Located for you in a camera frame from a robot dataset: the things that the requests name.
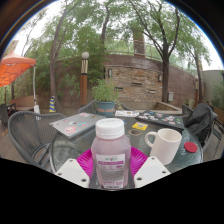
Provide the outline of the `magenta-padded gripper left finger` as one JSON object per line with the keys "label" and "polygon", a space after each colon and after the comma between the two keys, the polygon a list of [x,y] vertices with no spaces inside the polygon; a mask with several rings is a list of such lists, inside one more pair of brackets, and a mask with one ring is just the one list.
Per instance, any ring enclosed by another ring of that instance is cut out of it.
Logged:
{"label": "magenta-padded gripper left finger", "polygon": [[69,158],[56,172],[56,175],[80,187],[88,188],[94,170],[91,150],[81,154],[77,159]]}

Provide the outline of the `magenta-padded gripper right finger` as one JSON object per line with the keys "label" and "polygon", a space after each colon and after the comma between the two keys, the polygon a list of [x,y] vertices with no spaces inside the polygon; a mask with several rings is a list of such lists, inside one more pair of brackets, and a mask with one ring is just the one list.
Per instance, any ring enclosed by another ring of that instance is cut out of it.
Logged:
{"label": "magenta-padded gripper right finger", "polygon": [[137,148],[131,148],[130,171],[134,187],[140,188],[170,175],[157,157],[147,157]]}

